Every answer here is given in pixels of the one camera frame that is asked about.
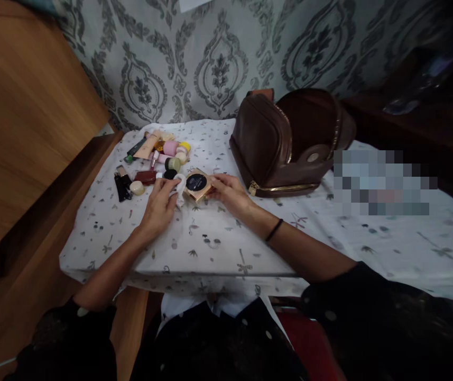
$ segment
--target black cap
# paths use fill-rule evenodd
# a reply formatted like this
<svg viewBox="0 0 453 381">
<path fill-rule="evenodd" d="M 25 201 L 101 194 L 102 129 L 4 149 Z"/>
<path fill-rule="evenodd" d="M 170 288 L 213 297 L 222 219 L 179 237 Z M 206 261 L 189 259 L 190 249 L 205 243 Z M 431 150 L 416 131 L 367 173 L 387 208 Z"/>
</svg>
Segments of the black cap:
<svg viewBox="0 0 453 381">
<path fill-rule="evenodd" d="M 163 174 L 163 177 L 168 180 L 173 180 L 173 178 L 175 177 L 176 174 L 177 174 L 177 171 L 175 169 L 169 169 Z"/>
</svg>

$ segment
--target leather cosmetic bag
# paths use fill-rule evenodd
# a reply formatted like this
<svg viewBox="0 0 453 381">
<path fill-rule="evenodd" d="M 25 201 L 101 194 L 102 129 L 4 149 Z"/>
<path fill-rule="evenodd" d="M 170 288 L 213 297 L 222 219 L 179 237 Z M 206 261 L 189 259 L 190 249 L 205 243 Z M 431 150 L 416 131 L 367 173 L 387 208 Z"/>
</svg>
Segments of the leather cosmetic bag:
<svg viewBox="0 0 453 381">
<path fill-rule="evenodd" d="M 325 90 L 273 99 L 273 89 L 255 90 L 238 110 L 230 147 L 242 179 L 252 196 L 311 193 L 332 167 L 334 150 L 355 138 L 355 121 Z"/>
</svg>

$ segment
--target black sleeve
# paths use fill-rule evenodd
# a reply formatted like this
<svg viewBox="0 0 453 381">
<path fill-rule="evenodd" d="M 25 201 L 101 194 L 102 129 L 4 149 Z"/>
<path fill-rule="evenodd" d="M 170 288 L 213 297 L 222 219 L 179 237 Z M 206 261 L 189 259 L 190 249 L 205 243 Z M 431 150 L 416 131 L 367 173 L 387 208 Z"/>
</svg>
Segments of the black sleeve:
<svg viewBox="0 0 453 381">
<path fill-rule="evenodd" d="M 453 379 L 453 312 L 445 300 L 388 281 L 363 262 L 310 285 L 301 300 L 348 380 Z"/>
<path fill-rule="evenodd" d="M 116 309 L 87 312 L 72 299 L 47 311 L 31 344 L 17 356 L 13 380 L 116 380 L 115 351 L 109 336 Z"/>
</svg>

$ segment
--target makeup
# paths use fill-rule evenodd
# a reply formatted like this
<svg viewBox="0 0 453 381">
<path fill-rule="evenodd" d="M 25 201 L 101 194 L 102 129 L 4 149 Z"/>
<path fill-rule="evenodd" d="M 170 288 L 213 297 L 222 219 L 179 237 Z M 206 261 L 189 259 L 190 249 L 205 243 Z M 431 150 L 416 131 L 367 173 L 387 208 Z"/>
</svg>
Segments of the makeup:
<svg viewBox="0 0 453 381">
<path fill-rule="evenodd" d="M 170 132 L 161 131 L 161 140 L 164 141 L 175 140 L 175 135 Z"/>
<path fill-rule="evenodd" d="M 154 154 L 152 155 L 152 159 L 151 159 L 151 170 L 154 169 L 154 166 L 156 165 L 156 161 L 158 160 L 159 158 L 159 151 L 154 151 Z"/>
<path fill-rule="evenodd" d="M 133 155 L 133 157 L 138 157 L 140 159 L 148 159 L 154 145 L 158 142 L 161 137 L 161 131 L 155 130 L 149 135 L 145 143 L 140 147 L 140 149 Z"/>
<path fill-rule="evenodd" d="M 140 171 L 135 175 L 135 181 L 140 181 L 143 185 L 153 185 L 156 182 L 156 175 L 158 174 L 155 170 Z"/>
<path fill-rule="evenodd" d="M 117 187 L 117 193 L 119 194 L 119 202 L 122 202 L 126 199 L 131 199 L 131 192 L 127 190 L 118 172 L 115 173 L 114 179 L 115 186 Z"/>
<path fill-rule="evenodd" d="M 211 182 L 208 175 L 196 168 L 187 177 L 184 194 L 198 204 L 212 190 Z"/>
<path fill-rule="evenodd" d="M 168 180 L 173 180 L 173 178 L 176 176 L 176 174 L 177 174 L 177 171 L 175 169 L 169 169 L 163 174 L 163 177 Z"/>
<path fill-rule="evenodd" d="M 147 135 L 148 132 L 146 131 L 145 134 L 143 135 L 143 139 L 140 140 L 137 144 L 135 144 L 127 153 L 126 157 L 124 158 L 124 161 L 128 164 L 131 164 L 133 160 L 136 160 L 136 158 L 133 157 L 135 153 L 140 149 L 141 146 L 143 146 L 143 143 L 147 140 Z"/>
<path fill-rule="evenodd" d="M 152 152 L 152 153 L 149 155 L 149 160 L 152 160 L 152 157 L 153 157 L 153 156 L 154 156 L 154 153 Z M 157 160 L 157 162 L 160 162 L 161 164 L 164 164 L 168 158 L 171 158 L 171 156 L 164 155 L 164 154 L 160 153 L 160 154 L 159 154 L 159 157 L 158 157 L 156 160 Z"/>
<path fill-rule="evenodd" d="M 175 158 L 176 158 L 176 159 L 179 159 L 180 165 L 182 165 L 182 166 L 183 166 L 184 164 L 186 164 L 186 161 L 188 161 L 188 158 L 187 158 L 187 156 L 186 156 L 186 154 L 185 154 L 184 152 L 177 152 L 177 153 L 175 154 Z"/>
<path fill-rule="evenodd" d="M 178 146 L 176 149 L 175 149 L 175 156 L 177 156 L 178 153 L 183 153 L 184 156 L 187 156 L 188 154 L 188 151 L 185 147 L 183 146 Z"/>
<path fill-rule="evenodd" d="M 145 187 L 141 181 L 133 181 L 130 185 L 130 191 L 137 196 L 141 196 L 145 192 Z"/>
<path fill-rule="evenodd" d="M 125 188 L 129 188 L 131 185 L 131 179 L 128 176 L 126 170 L 124 169 L 123 166 L 118 166 L 117 167 L 117 172 L 119 173 L 121 177 L 122 184 L 124 185 Z"/>
<path fill-rule="evenodd" d="M 164 169 L 175 169 L 177 172 L 180 170 L 180 160 L 178 158 L 168 158 L 164 162 Z"/>
<path fill-rule="evenodd" d="M 191 151 L 191 146 L 189 145 L 188 142 L 180 142 L 179 147 L 184 147 L 187 150 L 186 154 L 188 154 L 189 151 Z"/>
<path fill-rule="evenodd" d="M 167 141 L 164 144 L 163 152 L 165 155 L 175 156 L 175 153 L 176 153 L 175 150 L 177 149 L 178 146 L 179 146 L 179 142 L 176 142 L 175 140 Z"/>
<path fill-rule="evenodd" d="M 163 152 L 163 147 L 165 143 L 166 142 L 164 140 L 160 140 L 155 144 L 154 148 L 156 149 L 156 151 Z"/>
</svg>

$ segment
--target black wristband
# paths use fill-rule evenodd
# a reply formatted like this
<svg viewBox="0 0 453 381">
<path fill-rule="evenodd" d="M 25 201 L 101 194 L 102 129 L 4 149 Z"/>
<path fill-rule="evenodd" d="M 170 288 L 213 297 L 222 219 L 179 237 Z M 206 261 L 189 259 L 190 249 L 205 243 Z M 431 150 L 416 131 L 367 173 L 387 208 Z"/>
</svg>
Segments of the black wristband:
<svg viewBox="0 0 453 381">
<path fill-rule="evenodd" d="M 275 226 L 275 228 L 272 229 L 272 231 L 270 232 L 270 234 L 267 237 L 267 239 L 265 240 L 265 242 L 269 242 L 270 241 L 270 239 L 274 236 L 274 234 L 279 229 L 279 227 L 281 226 L 282 223 L 283 223 L 283 219 L 279 219 L 278 224 Z"/>
</svg>

